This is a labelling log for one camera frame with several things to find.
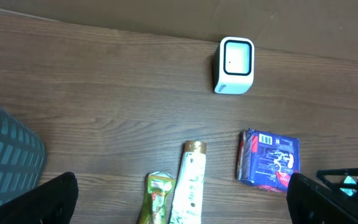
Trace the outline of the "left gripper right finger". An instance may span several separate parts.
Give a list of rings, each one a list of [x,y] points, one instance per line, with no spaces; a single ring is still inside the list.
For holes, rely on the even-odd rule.
[[[303,174],[291,176],[287,204],[293,223],[358,224],[358,205]]]

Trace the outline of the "green yellow snack pouch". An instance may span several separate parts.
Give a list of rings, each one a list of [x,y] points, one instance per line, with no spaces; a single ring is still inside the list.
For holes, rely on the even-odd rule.
[[[175,179],[170,173],[149,172],[138,224],[166,224],[167,198],[174,188]]]

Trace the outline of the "mint green snack packet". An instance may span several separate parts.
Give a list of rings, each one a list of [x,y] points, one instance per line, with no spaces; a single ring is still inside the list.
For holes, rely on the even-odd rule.
[[[345,193],[349,200],[358,205],[358,175],[347,175],[342,180],[344,187],[340,191]]]

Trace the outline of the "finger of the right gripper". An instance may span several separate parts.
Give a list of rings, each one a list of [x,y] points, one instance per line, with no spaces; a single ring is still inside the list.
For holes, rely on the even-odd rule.
[[[333,192],[358,205],[358,168],[319,170],[316,177]]]

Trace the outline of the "white tube gold cap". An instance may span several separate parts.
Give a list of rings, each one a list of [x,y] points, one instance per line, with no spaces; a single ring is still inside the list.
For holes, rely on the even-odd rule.
[[[206,143],[186,141],[172,201],[170,224],[201,224]]]

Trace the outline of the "purple pad package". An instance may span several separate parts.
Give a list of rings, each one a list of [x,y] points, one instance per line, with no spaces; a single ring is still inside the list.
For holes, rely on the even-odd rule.
[[[241,132],[237,180],[272,192],[286,192],[291,176],[301,171],[297,138],[256,129]]]

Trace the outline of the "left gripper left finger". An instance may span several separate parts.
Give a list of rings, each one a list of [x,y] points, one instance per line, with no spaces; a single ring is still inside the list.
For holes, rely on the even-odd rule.
[[[70,223],[78,194],[75,174],[65,172],[1,205],[0,224]]]

